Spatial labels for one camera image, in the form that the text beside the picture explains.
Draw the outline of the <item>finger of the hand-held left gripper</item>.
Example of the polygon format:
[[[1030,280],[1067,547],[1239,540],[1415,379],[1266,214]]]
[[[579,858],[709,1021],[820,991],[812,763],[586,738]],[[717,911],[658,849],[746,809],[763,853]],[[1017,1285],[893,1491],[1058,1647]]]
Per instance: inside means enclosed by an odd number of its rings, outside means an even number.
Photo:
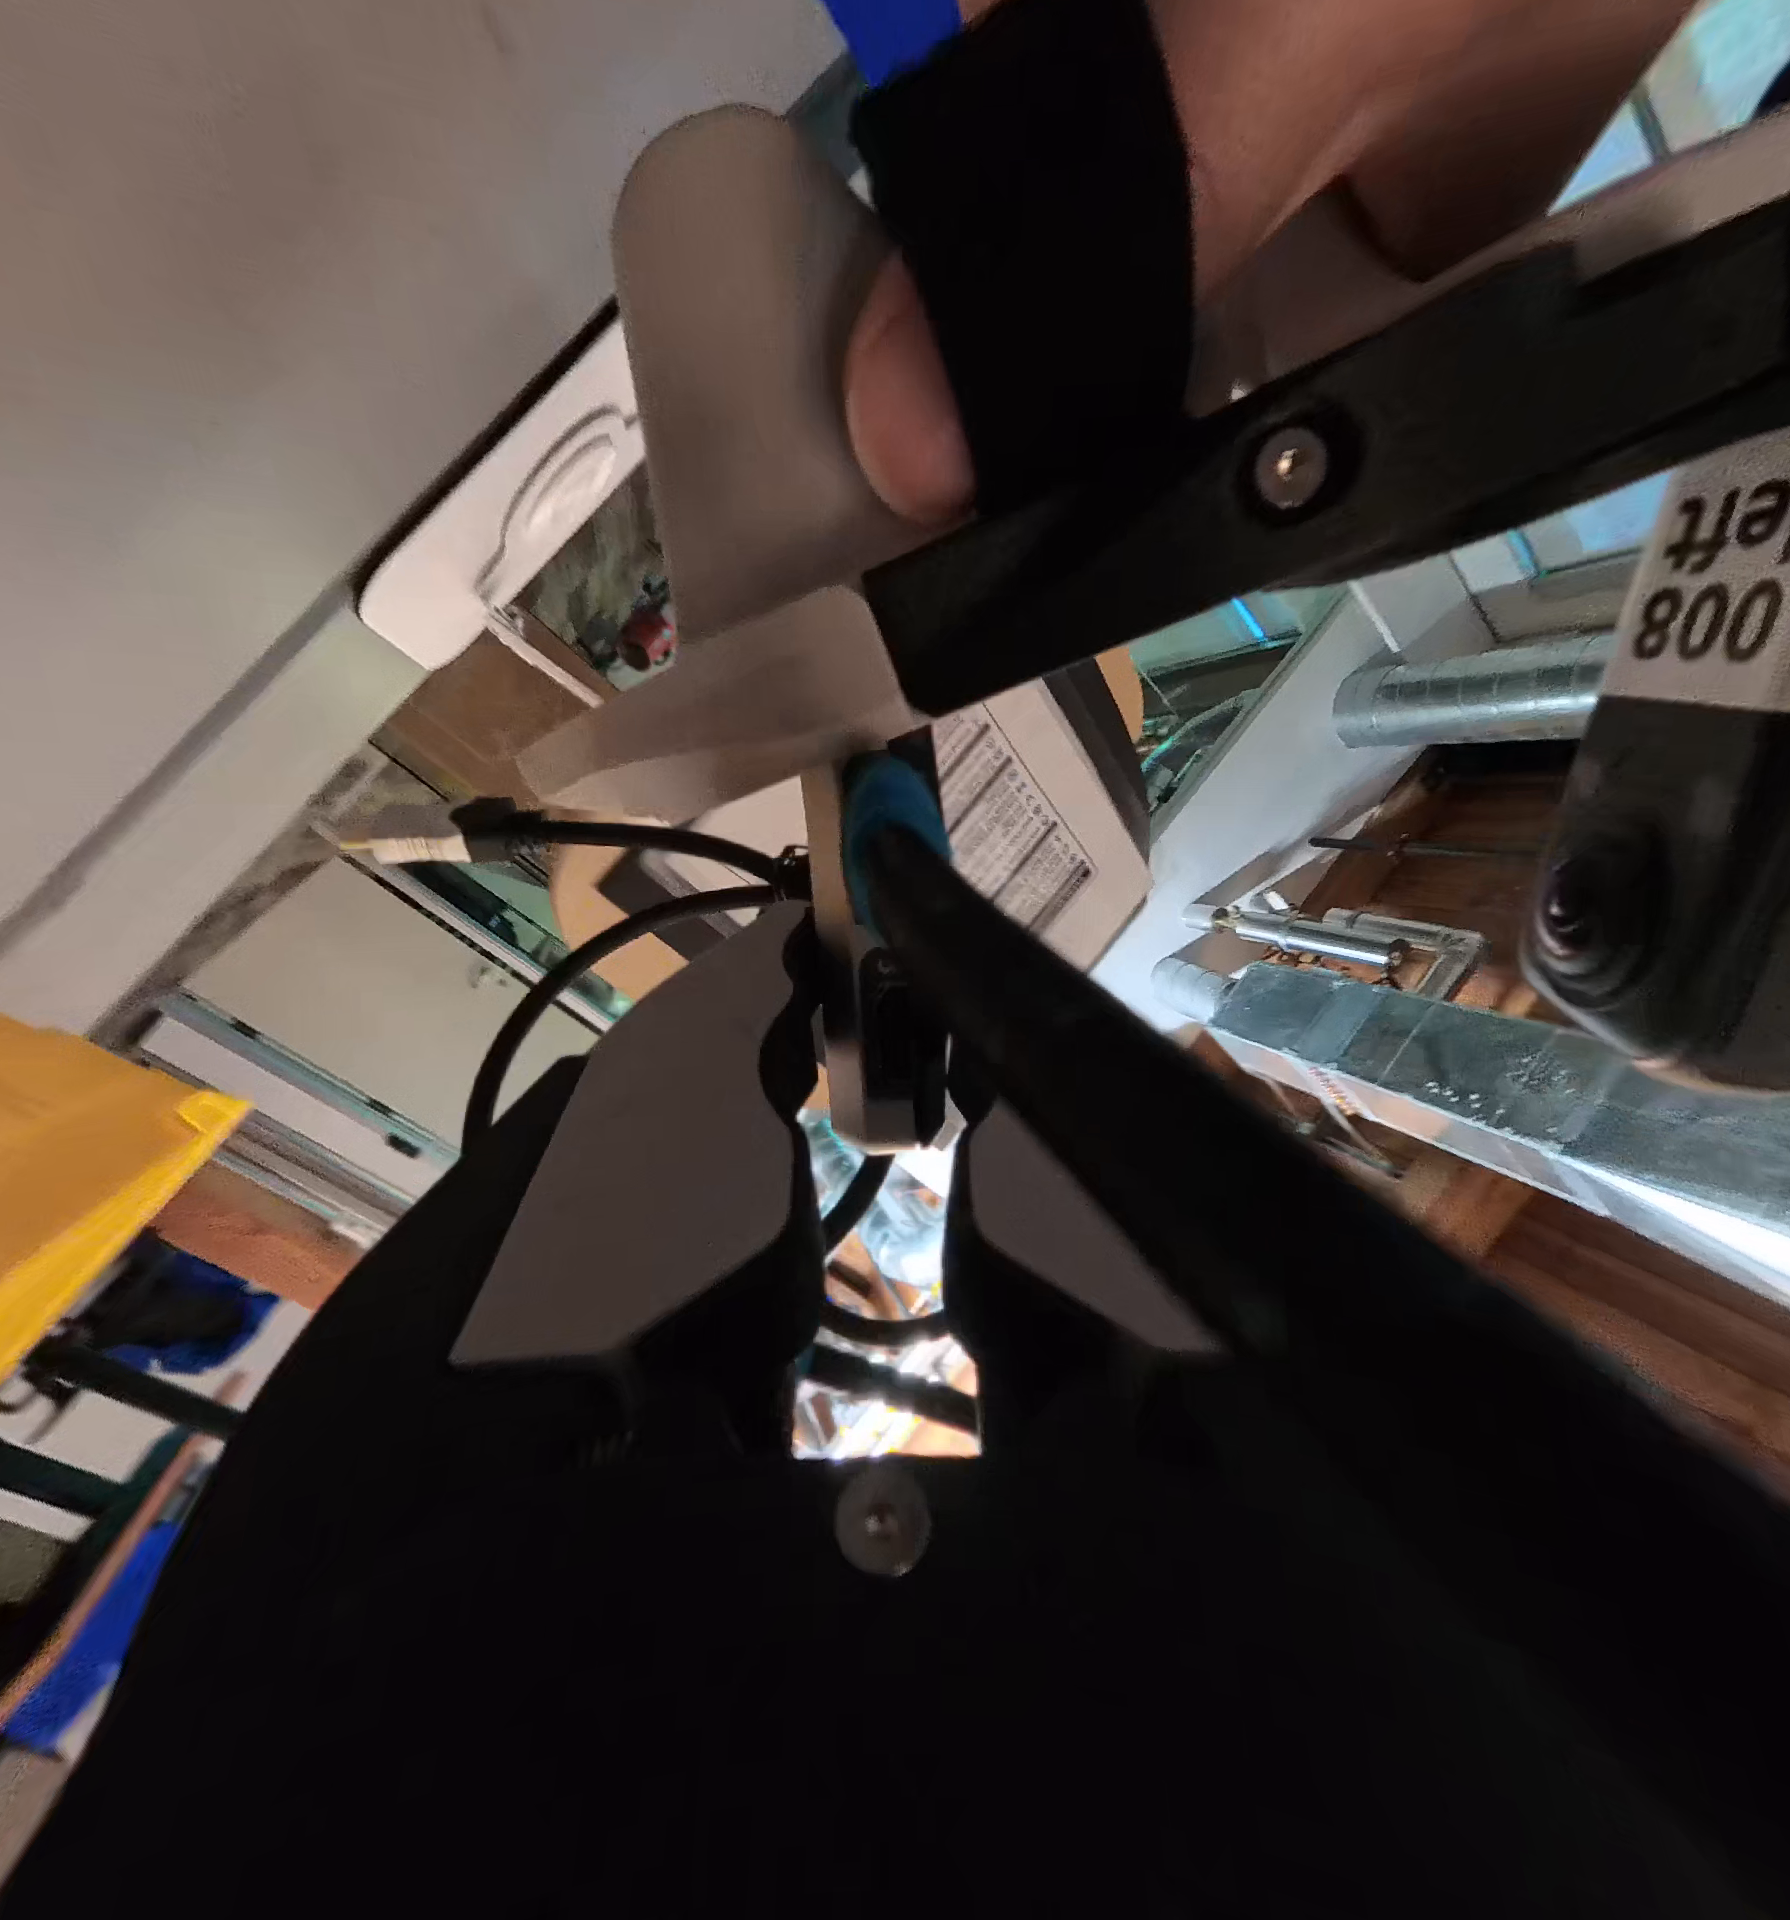
[[[521,752],[547,809],[682,826],[914,732],[865,598],[820,587],[709,638]]]

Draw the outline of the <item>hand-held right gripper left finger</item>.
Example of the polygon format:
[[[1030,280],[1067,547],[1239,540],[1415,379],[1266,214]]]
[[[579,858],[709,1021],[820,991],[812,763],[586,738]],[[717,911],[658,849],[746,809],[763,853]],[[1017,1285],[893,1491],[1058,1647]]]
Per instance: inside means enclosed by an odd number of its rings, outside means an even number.
[[[810,909],[778,902],[588,1056],[452,1347],[474,1373],[567,1371],[649,1429],[714,1411],[787,1452],[825,1297],[810,1146]]]

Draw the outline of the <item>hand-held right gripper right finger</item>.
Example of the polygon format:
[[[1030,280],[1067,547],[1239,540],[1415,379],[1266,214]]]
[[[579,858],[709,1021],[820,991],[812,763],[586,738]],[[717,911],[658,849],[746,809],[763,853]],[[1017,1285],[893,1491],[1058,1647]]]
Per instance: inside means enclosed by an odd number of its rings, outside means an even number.
[[[948,1327],[976,1365],[987,1454],[1114,1442],[1156,1385],[1226,1358],[1012,1108],[956,1143]]]

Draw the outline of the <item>yellow plastic bin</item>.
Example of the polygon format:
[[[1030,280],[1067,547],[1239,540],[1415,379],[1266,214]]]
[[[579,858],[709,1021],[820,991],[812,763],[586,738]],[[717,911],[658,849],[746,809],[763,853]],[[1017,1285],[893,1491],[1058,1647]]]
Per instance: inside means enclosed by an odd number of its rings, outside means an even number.
[[[0,1383],[249,1112],[0,1014]]]

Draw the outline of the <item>person's left hand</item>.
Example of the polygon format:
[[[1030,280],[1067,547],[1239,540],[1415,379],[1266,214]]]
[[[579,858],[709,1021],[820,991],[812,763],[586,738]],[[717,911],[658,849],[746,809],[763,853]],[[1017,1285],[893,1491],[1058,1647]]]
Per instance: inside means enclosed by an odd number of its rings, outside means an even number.
[[[1428,278],[1554,203],[1678,32],[1678,1],[1161,1],[1194,304],[1309,203]]]

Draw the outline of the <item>white plate with round disc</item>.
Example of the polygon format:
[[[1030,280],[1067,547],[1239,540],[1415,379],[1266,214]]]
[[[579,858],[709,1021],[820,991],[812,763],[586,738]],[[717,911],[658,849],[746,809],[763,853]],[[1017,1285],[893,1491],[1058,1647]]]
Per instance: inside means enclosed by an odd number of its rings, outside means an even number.
[[[414,665],[452,664],[644,468],[628,345],[611,316],[394,543],[357,618]]]

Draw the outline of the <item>silver spiral duct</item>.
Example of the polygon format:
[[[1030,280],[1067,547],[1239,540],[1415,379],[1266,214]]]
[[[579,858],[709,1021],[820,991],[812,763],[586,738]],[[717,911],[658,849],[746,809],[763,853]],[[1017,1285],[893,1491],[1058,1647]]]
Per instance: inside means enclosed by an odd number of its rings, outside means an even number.
[[[1348,749],[1574,741],[1586,732],[1612,631],[1565,632],[1460,659],[1368,664],[1337,685]]]

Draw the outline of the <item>silver rectangular duct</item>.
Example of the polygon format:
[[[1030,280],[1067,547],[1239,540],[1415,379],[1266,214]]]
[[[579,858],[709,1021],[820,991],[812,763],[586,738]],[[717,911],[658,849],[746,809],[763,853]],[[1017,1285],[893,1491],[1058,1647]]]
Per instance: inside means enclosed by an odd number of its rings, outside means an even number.
[[[1790,1308],[1790,1092],[1675,1085],[1571,1027],[1177,955],[1150,996],[1246,1070],[1707,1264]]]

